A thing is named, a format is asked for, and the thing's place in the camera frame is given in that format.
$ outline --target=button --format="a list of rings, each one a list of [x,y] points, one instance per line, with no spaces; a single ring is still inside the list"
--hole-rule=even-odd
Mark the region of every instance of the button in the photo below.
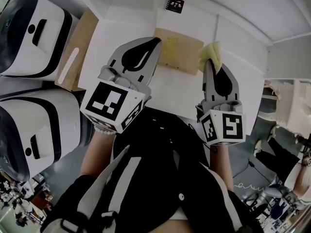
[[[183,201],[185,199],[185,196],[182,193],[179,193],[178,197],[181,201]]]
[[[28,33],[33,33],[33,32],[35,32],[35,26],[34,26],[34,24],[32,24],[32,25],[30,25],[30,26],[28,27]]]
[[[26,154],[27,156],[30,156],[31,153],[32,153],[31,148],[26,148],[25,154]]]

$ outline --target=appliance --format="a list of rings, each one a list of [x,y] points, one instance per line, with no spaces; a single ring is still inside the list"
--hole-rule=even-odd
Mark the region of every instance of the appliance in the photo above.
[[[63,89],[39,90],[0,100],[0,167],[25,182],[89,143],[92,125],[78,99]]]
[[[0,16],[0,74],[54,81],[78,19],[48,0],[13,0]]]

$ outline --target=wrist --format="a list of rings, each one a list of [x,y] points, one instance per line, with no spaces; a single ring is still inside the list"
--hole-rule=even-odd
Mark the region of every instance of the wrist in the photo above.
[[[228,151],[228,146],[223,146],[223,145],[211,145],[211,147],[214,147],[213,149],[216,151],[216,152],[226,152]]]
[[[103,134],[98,131],[95,131],[93,138],[96,138],[101,141],[109,141],[109,140],[114,140],[115,136],[116,136],[115,134]]]

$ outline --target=white wall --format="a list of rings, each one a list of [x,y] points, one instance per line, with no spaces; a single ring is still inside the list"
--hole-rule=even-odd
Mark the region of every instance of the white wall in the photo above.
[[[311,31],[293,0],[212,0],[236,12],[273,41]]]
[[[268,48],[267,79],[311,79],[311,36],[276,43]]]

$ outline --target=sponge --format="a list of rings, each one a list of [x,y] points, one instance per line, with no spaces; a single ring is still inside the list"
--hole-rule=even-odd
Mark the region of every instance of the sponge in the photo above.
[[[208,59],[212,59],[212,62],[215,67],[216,74],[219,72],[220,68],[222,68],[222,57],[220,55],[220,42],[215,41],[209,43],[205,47],[203,47],[200,51],[200,60],[198,64],[198,69],[201,72],[204,72],[204,67]]]

